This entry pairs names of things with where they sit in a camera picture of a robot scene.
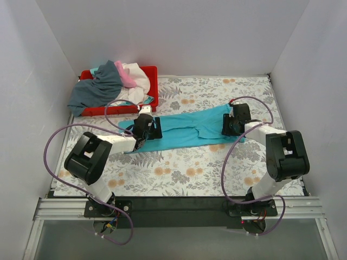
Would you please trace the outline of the turquoise t shirt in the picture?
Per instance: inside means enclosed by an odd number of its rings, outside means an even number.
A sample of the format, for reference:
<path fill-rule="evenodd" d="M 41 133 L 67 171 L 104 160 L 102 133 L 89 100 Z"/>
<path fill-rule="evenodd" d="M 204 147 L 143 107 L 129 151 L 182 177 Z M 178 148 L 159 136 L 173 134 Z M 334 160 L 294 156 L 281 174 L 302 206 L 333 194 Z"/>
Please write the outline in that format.
<path fill-rule="evenodd" d="M 192 113 L 161 116 L 163 137 L 146 141 L 137 152 L 233 143 L 236 136 L 222 135 L 223 115 L 229 114 L 230 110 L 228 105 L 221 105 Z"/>

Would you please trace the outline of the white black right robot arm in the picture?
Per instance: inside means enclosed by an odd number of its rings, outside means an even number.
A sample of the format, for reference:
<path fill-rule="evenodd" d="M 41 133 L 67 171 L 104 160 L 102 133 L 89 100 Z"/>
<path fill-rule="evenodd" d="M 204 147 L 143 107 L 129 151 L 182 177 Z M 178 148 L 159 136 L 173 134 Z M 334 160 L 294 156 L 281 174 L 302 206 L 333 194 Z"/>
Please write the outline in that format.
<path fill-rule="evenodd" d="M 246 103 L 229 103 L 231 111 L 223 115 L 222 134 L 237 137 L 226 155 L 221 171 L 222 192 L 233 204 L 249 205 L 265 202 L 286 184 L 308 174 L 310 171 L 302 134 L 299 131 L 285 131 L 273 128 L 271 122 L 260 122 L 251 118 Z M 227 195 L 224 187 L 224 172 L 229 156 L 241 139 L 251 139 L 265 146 L 267 172 L 261 180 L 250 188 L 244 201 L 234 200 Z"/>

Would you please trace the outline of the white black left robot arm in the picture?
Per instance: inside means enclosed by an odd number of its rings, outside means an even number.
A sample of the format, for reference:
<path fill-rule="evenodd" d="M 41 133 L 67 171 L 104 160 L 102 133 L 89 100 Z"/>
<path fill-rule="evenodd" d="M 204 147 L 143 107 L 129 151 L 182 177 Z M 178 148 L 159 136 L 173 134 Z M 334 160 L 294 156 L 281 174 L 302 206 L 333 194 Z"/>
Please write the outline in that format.
<path fill-rule="evenodd" d="M 127 137 L 124 134 L 102 136 L 84 132 L 65 159 L 65 169 L 82 182 L 90 194 L 88 200 L 103 216 L 110 216 L 114 211 L 105 206 L 105 203 L 115 205 L 115 195 L 102 179 L 109 155 L 136 152 L 148 140 L 162 138 L 160 118 L 148 114 L 139 115 L 126 129 L 130 130 L 133 136 Z"/>

